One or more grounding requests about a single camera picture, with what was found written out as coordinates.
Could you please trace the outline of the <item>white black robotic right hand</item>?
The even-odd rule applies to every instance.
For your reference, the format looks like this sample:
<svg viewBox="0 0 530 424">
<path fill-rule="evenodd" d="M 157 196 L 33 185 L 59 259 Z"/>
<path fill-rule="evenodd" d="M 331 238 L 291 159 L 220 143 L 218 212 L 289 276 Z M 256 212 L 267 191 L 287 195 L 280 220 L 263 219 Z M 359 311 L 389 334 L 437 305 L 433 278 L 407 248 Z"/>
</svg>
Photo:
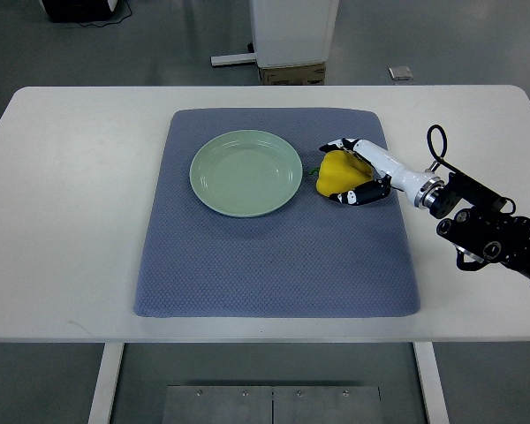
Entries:
<svg viewBox="0 0 530 424">
<path fill-rule="evenodd" d="M 343 150 L 355 155 L 371 166 L 373 179 L 351 191 L 331 194 L 330 200 L 353 206 L 378 201 L 392 189 L 403 192 L 416 208 L 424 208 L 430 190 L 438 178 L 430 172 L 414 172 L 391 156 L 389 152 L 369 140 L 339 139 L 320 147 L 325 155 L 333 150 Z"/>
</svg>

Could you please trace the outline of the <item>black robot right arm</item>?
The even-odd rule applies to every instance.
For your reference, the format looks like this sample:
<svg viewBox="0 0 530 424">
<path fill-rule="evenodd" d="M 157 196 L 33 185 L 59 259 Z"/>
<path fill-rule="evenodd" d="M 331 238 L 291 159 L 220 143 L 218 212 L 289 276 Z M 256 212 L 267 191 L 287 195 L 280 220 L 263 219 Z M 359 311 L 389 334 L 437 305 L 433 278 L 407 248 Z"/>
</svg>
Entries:
<svg viewBox="0 0 530 424">
<path fill-rule="evenodd" d="M 455 246 L 458 269 L 500 263 L 530 280 L 530 218 L 516 215 L 512 199 L 445 161 L 447 136 L 440 125 L 428 128 L 427 143 L 432 179 L 417 193 L 416 204 L 439 220 L 436 233 Z"/>
</svg>

